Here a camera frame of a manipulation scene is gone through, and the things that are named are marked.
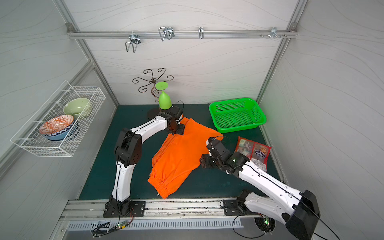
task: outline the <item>white wall panel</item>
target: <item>white wall panel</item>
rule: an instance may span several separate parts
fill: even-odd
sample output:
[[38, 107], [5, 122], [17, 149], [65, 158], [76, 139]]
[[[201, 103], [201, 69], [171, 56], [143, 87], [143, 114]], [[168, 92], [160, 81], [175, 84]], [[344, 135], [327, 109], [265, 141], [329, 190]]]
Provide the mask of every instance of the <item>white wall panel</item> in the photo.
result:
[[65, 0], [83, 31], [285, 29], [297, 0]]
[[[98, 86], [106, 93], [93, 70], [79, 86]], [[73, 157], [36, 157], [23, 151], [0, 181], [1, 239], [50, 237], [67, 201], [79, 196], [112, 121], [115, 106], [106, 97]]]
[[142, 40], [137, 52], [126, 52], [124, 40], [88, 40], [87, 43], [120, 104], [154, 104], [150, 89], [139, 93], [145, 81], [133, 84], [146, 68], [168, 74], [166, 93], [173, 102], [211, 103], [255, 98], [271, 65], [279, 40], [270, 39], [171, 39]]
[[384, 236], [383, 12], [380, 0], [309, 1], [261, 101], [289, 184], [314, 192], [346, 240]]
[[0, 3], [0, 156], [19, 128], [86, 62], [52, 1]]
[[[9, 139], [64, 81], [87, 63], [52, 0], [0, 3], [0, 155]], [[80, 85], [100, 86], [95, 73]], [[23, 151], [0, 180], [0, 239], [48, 239], [67, 200], [85, 182], [111, 123], [109, 96], [74, 157], [36, 157]]]

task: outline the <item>green plastic basket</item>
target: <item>green plastic basket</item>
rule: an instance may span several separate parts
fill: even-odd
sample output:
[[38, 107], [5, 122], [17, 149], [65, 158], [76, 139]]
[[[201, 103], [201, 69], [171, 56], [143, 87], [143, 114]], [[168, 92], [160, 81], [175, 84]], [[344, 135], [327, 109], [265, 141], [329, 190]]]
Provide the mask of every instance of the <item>green plastic basket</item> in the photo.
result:
[[266, 117], [257, 102], [239, 98], [209, 105], [214, 125], [220, 133], [256, 128], [266, 123]]

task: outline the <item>light green bowl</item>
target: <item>light green bowl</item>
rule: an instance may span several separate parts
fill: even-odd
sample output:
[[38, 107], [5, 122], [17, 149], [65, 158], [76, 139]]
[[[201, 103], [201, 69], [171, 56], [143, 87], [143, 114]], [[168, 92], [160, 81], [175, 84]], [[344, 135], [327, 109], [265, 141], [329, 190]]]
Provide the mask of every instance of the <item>light green bowl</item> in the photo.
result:
[[81, 115], [82, 118], [88, 116], [91, 113], [91, 109], [91, 103], [88, 98], [76, 98], [65, 104], [63, 112], [77, 119], [81, 113], [83, 113]]

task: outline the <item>elastic waistband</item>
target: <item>elastic waistband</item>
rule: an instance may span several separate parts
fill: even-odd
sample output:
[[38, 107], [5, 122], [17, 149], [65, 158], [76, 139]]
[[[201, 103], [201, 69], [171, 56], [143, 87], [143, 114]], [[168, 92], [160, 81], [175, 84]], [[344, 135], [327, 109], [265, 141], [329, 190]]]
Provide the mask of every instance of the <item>elastic waistband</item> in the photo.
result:
[[172, 192], [170, 192], [168, 189], [167, 189], [167, 185], [164, 184], [163, 181], [157, 179], [157, 178], [154, 178], [152, 175], [149, 177], [148, 179], [148, 182], [150, 184], [152, 184], [152, 186], [155, 187], [155, 189], [157, 190], [157, 192], [160, 194], [160, 196], [162, 198], [167, 198], [170, 194], [172, 194]]

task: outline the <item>metal vent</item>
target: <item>metal vent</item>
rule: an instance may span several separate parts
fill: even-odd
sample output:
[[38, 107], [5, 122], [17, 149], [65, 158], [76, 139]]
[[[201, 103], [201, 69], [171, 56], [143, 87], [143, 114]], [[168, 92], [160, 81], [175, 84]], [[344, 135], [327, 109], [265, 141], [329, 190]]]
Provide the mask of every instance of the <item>metal vent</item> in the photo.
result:
[[[71, 221], [67, 231], [85, 231], [90, 230], [109, 220], [101, 221]], [[233, 218], [202, 218], [202, 219], [134, 219], [132, 224], [123, 230], [151, 230], [151, 229], [214, 229], [214, 228], [232, 228]], [[117, 220], [112, 220], [110, 224], [106, 224], [103, 228], [116, 226]], [[242, 228], [240, 219], [236, 219], [234, 228]]]

